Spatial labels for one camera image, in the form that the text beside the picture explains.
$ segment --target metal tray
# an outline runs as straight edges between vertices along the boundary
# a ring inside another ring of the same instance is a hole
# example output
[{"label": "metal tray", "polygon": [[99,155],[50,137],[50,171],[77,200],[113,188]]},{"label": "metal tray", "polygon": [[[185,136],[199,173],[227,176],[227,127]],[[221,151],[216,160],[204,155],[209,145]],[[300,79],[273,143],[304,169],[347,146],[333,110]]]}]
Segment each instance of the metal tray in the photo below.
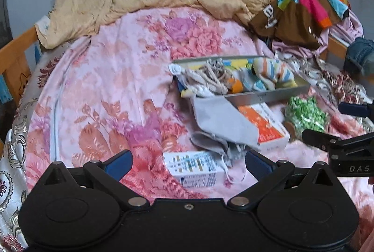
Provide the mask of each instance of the metal tray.
[{"label": "metal tray", "polygon": [[[217,56],[217,57],[199,57],[199,58],[189,58],[183,60],[174,60],[173,63],[182,66],[183,68],[190,68],[196,65],[205,62],[208,59],[218,59],[222,58],[223,60],[233,60],[233,59],[249,59],[249,58],[258,58],[264,56]],[[272,91],[251,91],[246,93],[230,94],[224,95],[224,97],[230,101],[234,106],[243,106],[251,105],[261,102],[273,102],[279,100],[287,100],[292,96],[298,96],[300,94],[307,94],[310,88],[310,84],[305,81],[299,75],[294,74],[295,82],[297,87],[287,87],[287,88],[277,88]]]}]

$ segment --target green crinkled paper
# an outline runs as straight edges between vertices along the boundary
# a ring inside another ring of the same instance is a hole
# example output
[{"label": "green crinkled paper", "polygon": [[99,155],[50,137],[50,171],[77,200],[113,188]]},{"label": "green crinkled paper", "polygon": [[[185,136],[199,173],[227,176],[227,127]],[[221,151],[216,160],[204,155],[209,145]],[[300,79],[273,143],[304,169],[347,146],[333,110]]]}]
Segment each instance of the green crinkled paper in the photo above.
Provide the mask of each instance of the green crinkled paper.
[{"label": "green crinkled paper", "polygon": [[285,110],[285,118],[294,125],[299,139],[305,129],[324,133],[329,121],[329,115],[317,106],[314,97],[307,99],[291,97]]}]

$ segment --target screw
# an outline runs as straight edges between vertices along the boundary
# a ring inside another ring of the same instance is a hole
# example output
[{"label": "screw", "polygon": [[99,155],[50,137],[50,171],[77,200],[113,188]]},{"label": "screw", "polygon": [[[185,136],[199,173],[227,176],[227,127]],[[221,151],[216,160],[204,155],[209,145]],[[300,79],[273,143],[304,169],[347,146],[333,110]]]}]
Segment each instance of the screw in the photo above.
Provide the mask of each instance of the screw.
[{"label": "screw", "polygon": [[128,200],[128,203],[133,207],[141,207],[147,203],[147,200],[144,197],[132,197]]},{"label": "screw", "polygon": [[186,210],[193,210],[194,206],[188,203],[188,204],[184,205],[184,208]]},{"label": "screw", "polygon": [[249,200],[246,197],[243,196],[236,196],[231,199],[231,203],[233,205],[237,205],[238,207],[243,207],[245,205],[248,205]]}]

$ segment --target cardboard box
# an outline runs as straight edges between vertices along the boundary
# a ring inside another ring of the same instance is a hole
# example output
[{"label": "cardboard box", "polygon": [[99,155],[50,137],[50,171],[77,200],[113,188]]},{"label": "cardboard box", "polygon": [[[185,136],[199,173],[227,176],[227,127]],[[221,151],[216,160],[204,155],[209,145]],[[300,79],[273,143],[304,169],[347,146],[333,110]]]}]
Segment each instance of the cardboard box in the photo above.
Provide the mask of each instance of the cardboard box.
[{"label": "cardboard box", "polygon": [[163,153],[165,165],[171,175],[184,188],[212,187],[222,184],[225,171],[218,163],[220,156],[209,151]]},{"label": "cardboard box", "polygon": [[343,40],[340,42],[334,37],[329,37],[327,49],[320,54],[320,58],[339,69],[343,69],[348,49],[347,44],[343,44],[343,42]]},{"label": "cardboard box", "polygon": [[259,129],[258,145],[261,151],[285,149],[290,134],[266,103],[239,106],[238,110]]}]

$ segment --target wooden bed frame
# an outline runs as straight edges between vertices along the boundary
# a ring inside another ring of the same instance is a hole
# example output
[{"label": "wooden bed frame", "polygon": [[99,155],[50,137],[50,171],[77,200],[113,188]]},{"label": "wooden bed frame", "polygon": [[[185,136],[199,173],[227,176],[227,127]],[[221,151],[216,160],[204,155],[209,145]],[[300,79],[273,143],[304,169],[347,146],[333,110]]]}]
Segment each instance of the wooden bed frame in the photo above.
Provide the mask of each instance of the wooden bed frame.
[{"label": "wooden bed frame", "polygon": [[[0,74],[4,75],[6,85],[17,105],[31,76],[25,50],[35,42],[38,42],[38,35],[35,26],[32,26],[0,49]],[[3,147],[4,144],[0,140],[0,153],[3,152]]]}]

